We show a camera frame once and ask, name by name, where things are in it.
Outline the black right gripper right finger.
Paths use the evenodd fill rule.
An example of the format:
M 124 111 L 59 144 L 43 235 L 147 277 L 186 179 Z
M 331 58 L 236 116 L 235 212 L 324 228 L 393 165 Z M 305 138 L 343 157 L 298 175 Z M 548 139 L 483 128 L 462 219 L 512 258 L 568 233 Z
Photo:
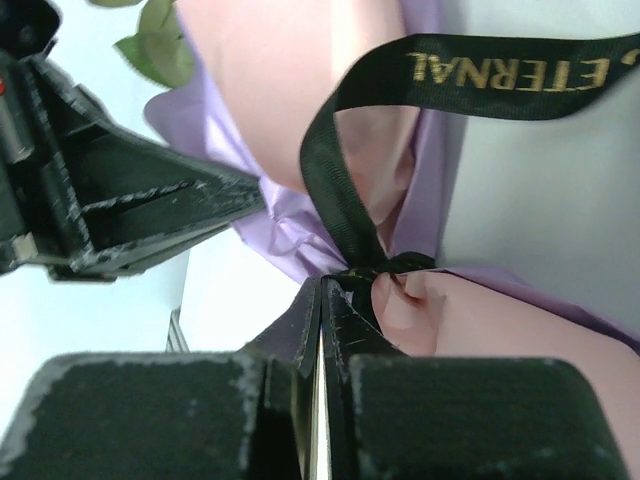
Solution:
M 587 380 L 558 360 L 412 358 L 364 281 L 328 280 L 321 316 L 334 479 L 626 479 Z

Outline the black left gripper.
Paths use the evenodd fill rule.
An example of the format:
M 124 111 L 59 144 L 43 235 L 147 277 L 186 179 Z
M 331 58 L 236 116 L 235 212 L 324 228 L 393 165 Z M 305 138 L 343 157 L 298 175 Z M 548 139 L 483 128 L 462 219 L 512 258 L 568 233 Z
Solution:
M 258 212 L 255 177 L 114 123 L 46 60 L 47 1 L 1 4 L 1 267 L 56 280 L 144 272 Z

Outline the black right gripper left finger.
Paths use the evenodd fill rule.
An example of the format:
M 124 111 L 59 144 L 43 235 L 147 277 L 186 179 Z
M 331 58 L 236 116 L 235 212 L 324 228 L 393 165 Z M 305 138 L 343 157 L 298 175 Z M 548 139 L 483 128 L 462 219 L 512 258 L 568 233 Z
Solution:
M 232 353 L 82 353 L 33 376 L 5 479 L 311 479 L 320 283 Z

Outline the purple wrapping paper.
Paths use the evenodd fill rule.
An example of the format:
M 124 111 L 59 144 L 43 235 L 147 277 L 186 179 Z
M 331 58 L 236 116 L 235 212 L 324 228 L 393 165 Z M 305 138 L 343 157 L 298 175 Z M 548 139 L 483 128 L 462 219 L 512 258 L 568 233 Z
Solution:
M 436 1 L 181 1 L 178 21 L 195 57 L 183 87 L 158 95 L 147 121 L 175 149 L 259 179 L 266 206 L 234 229 L 295 281 L 345 267 L 305 191 L 305 128 L 362 54 L 440 28 Z M 442 217 L 442 117 L 414 107 L 338 117 L 347 166 L 389 252 L 433 254 Z M 376 278 L 383 331 L 412 355 L 458 351 L 637 349 L 639 337 L 535 291 L 495 268 L 438 268 Z

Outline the yellow flower bunch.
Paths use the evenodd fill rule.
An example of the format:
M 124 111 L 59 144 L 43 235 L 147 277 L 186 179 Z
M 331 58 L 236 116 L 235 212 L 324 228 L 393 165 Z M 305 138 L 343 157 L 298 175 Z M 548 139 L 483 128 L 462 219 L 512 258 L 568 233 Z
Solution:
M 195 70 L 194 56 L 179 24 L 172 0 L 91 0 L 101 8 L 141 4 L 137 31 L 114 44 L 128 65 L 147 80 L 174 89 L 186 86 Z

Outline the pink wrapping paper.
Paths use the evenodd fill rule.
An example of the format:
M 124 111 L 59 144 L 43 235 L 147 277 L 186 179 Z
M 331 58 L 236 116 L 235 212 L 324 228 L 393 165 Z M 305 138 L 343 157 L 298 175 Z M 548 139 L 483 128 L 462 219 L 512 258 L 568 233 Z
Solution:
M 639 370 L 639 37 L 442 32 L 437 1 L 181 1 L 189 83 L 148 118 L 253 174 L 233 226 L 325 354 Z

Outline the black gold-lettered ribbon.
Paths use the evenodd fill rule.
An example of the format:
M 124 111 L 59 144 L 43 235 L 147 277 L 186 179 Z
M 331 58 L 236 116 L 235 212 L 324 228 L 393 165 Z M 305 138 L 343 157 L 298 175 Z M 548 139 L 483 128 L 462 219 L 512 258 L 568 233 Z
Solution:
M 624 322 L 639 317 L 639 38 L 412 35 L 366 54 L 321 107 L 300 166 L 346 263 L 387 256 L 334 116 L 414 106 L 470 118 L 435 256 L 501 266 Z

